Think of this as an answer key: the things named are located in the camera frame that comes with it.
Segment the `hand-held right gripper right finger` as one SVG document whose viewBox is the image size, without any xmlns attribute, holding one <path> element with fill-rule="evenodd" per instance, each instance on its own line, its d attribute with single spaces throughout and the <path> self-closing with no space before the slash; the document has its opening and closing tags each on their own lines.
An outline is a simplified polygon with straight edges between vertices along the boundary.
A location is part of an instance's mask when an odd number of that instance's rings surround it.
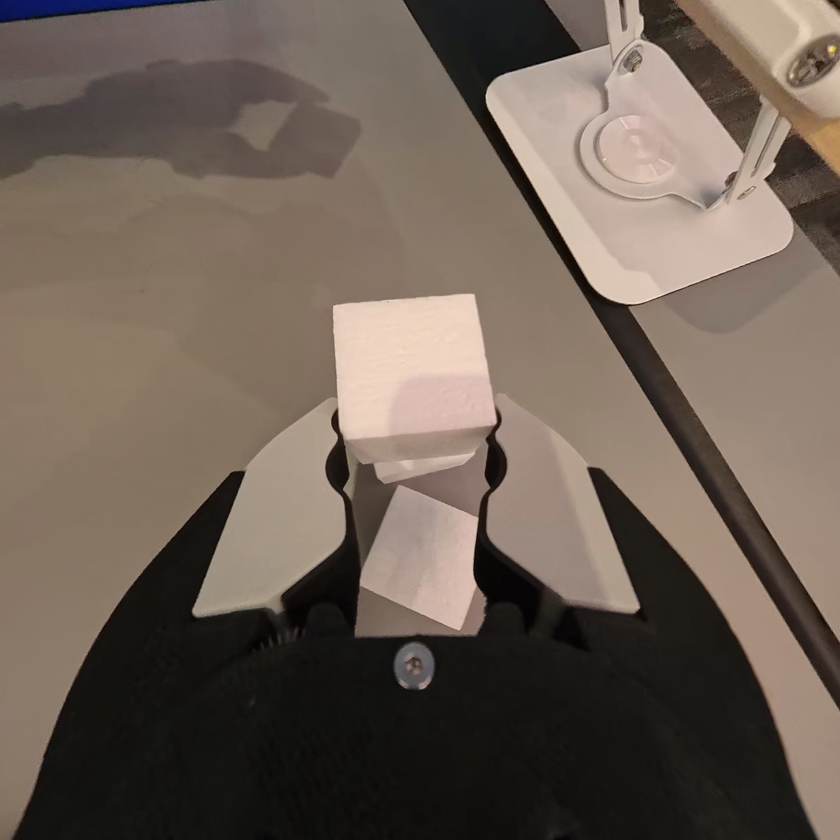
<svg viewBox="0 0 840 840">
<path fill-rule="evenodd" d="M 635 616 L 640 603 L 578 451 L 544 421 L 496 396 L 479 505 L 476 583 L 486 612 L 515 606 L 526 634 L 553 635 L 570 609 Z"/>
</svg>

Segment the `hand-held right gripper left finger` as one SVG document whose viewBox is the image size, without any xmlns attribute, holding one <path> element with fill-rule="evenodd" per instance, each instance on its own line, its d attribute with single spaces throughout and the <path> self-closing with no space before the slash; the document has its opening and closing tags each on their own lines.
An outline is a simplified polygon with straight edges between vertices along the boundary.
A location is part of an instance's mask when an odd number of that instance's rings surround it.
<svg viewBox="0 0 840 840">
<path fill-rule="evenodd" d="M 361 553 L 348 455 L 330 397 L 274 437 L 248 464 L 203 584 L 195 618 L 260 611 L 302 629 L 331 604 L 355 629 Z"/>
</svg>

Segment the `white hard foam cube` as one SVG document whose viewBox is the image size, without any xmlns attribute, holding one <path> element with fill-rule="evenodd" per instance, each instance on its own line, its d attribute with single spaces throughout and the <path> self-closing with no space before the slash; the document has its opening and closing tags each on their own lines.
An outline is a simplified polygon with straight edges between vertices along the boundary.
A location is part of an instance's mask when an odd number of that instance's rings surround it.
<svg viewBox="0 0 840 840">
<path fill-rule="evenodd" d="M 364 465 L 472 456 L 497 422 L 476 296 L 332 308 L 339 430 Z"/>
<path fill-rule="evenodd" d="M 478 517 L 398 486 L 361 571 L 361 589 L 461 631 L 477 592 Z"/>
<path fill-rule="evenodd" d="M 393 484 L 461 467 L 468 463 L 474 454 L 475 452 L 435 458 L 382 461 L 374 464 L 374 473 L 383 484 Z"/>
</svg>

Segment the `wooden book stand white base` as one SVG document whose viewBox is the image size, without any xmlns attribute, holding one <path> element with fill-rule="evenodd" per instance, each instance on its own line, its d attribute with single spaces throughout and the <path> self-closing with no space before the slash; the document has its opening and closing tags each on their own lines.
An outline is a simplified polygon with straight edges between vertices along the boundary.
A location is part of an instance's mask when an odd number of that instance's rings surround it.
<svg viewBox="0 0 840 840">
<path fill-rule="evenodd" d="M 606 44 L 510 71 L 486 106 L 593 290 L 635 306 L 774 256 L 789 210 L 768 180 L 791 133 L 834 165 L 838 7 L 679 2 L 759 93 L 745 148 L 644 36 L 640 2 L 598 2 Z"/>
</svg>

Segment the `blue plastic bin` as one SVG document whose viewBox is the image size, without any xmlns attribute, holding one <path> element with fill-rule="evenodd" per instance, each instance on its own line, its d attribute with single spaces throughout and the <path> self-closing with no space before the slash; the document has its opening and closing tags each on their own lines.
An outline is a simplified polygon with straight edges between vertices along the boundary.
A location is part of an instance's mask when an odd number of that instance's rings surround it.
<svg viewBox="0 0 840 840">
<path fill-rule="evenodd" d="M 1 1 L 1 23 L 177 3 L 178 1 Z"/>
</svg>

